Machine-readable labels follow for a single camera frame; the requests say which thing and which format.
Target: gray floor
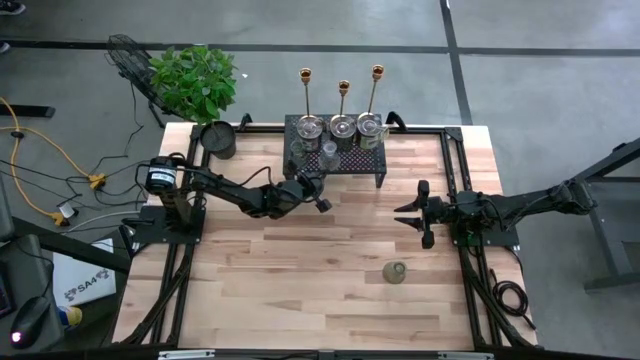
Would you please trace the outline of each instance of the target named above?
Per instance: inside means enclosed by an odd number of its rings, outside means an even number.
[[[437,0],[25,3],[29,9],[24,15],[0,18],[0,38],[104,41],[109,34],[126,33],[141,42],[446,45]],[[450,0],[450,6],[460,46],[640,48],[640,3],[633,0]],[[369,68],[382,63],[387,71],[376,111],[396,110],[413,124],[460,124],[448,55],[236,56],[237,103],[224,114],[225,120],[237,121],[250,112],[256,121],[274,122],[282,121],[285,113],[300,112],[304,104],[297,69],[302,66],[314,70],[312,111],[337,111],[336,82],[345,78],[352,82],[346,111],[360,112],[366,106]],[[461,61],[473,121],[489,126],[506,194],[556,184],[640,134],[640,58],[463,56]],[[0,95],[13,103],[55,106],[53,119],[22,123],[47,133],[85,169],[103,155],[121,153],[135,129],[129,85],[107,63],[104,51],[14,49],[0,56]],[[144,105],[138,94],[137,119],[146,126],[133,142],[130,158],[107,163],[105,172],[157,152],[162,131]],[[7,160],[12,141],[3,136],[0,159]],[[23,142],[19,162],[59,176],[74,174],[61,156],[33,136]],[[19,173],[69,193],[63,183]],[[107,189],[128,187],[132,174],[110,179]],[[52,228],[24,204],[10,179],[4,180],[14,213]],[[25,188],[47,209],[59,202],[29,185]],[[94,203],[88,191],[78,188],[85,194],[80,201]],[[132,206],[84,209],[80,220],[129,209]],[[539,215],[523,221],[518,230],[540,343],[554,350],[640,357],[640,288],[593,295],[582,289],[585,281],[606,274],[588,219]],[[90,240],[98,235],[74,236]]]

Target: wooden table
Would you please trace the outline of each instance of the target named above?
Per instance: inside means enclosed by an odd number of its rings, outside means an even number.
[[[191,126],[167,124],[160,154],[186,154]],[[474,189],[500,193],[488,129],[464,126],[462,132]],[[280,134],[240,134],[235,157],[213,158],[211,169],[241,182],[270,165],[274,181],[283,180],[282,141]],[[394,208],[415,199],[420,179],[429,180],[433,195],[446,196],[440,141],[433,135],[392,135],[385,144],[388,173],[382,189],[372,176],[330,176],[323,195],[333,208],[325,214],[303,204],[280,220],[251,219],[208,197],[180,346],[471,349],[460,262],[447,227],[435,226],[435,246],[422,250],[421,235],[393,220]],[[247,186],[266,181],[263,173]],[[133,260],[114,341],[129,335],[156,300],[167,248],[149,246]],[[502,248],[486,252],[500,280],[524,285],[512,254]],[[400,285],[387,284],[381,275],[395,260],[409,268]],[[172,308],[170,303],[163,338]],[[490,341],[485,309],[478,309]],[[535,342],[524,320],[509,319]]]

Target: metal tin can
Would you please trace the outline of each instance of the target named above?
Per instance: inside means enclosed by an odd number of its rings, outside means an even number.
[[[313,152],[320,149],[320,136],[324,124],[313,115],[305,115],[298,120],[296,130],[304,151]]]
[[[375,149],[382,141],[384,128],[382,120],[373,114],[362,114],[358,117],[357,143],[364,150]]]
[[[356,133],[356,121],[345,115],[335,115],[329,123],[331,140],[338,145],[338,150],[348,151],[353,146],[353,135]]]

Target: fan grille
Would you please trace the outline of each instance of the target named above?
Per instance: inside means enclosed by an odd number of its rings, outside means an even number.
[[[151,70],[151,55],[140,48],[140,45],[127,35],[111,35],[107,41],[109,57],[118,67],[120,75],[131,81],[140,93],[162,109],[165,113],[178,115],[158,96],[151,85],[154,71]]]

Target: black flower pot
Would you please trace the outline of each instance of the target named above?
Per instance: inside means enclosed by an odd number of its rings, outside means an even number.
[[[236,133],[231,124],[225,121],[205,125],[200,133],[200,143],[221,160],[231,159],[236,154]]]

